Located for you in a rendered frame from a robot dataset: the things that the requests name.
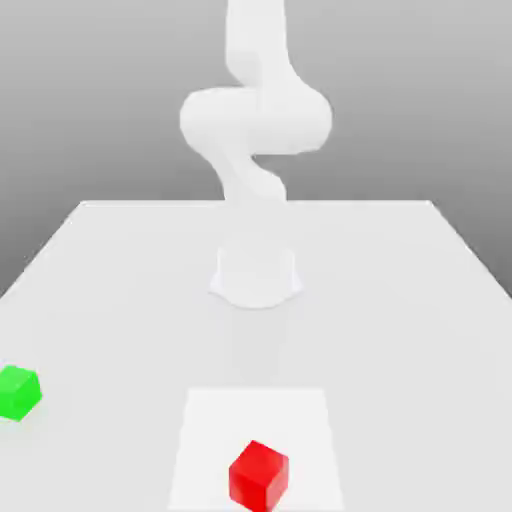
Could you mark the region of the small red cube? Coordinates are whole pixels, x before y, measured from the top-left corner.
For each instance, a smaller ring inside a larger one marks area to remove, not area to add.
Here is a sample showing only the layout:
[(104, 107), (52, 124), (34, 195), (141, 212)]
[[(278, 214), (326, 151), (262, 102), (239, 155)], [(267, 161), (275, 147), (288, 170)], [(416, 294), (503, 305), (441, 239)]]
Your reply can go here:
[(230, 465), (229, 497), (251, 512), (273, 512), (289, 484), (289, 458), (251, 440)]

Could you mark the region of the small green cube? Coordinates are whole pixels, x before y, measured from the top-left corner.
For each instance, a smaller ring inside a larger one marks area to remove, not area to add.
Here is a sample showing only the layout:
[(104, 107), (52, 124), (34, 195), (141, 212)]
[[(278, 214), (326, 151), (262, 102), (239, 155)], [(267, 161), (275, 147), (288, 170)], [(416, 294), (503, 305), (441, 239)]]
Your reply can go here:
[(0, 417), (21, 421), (41, 400), (38, 374), (14, 365), (0, 370)]

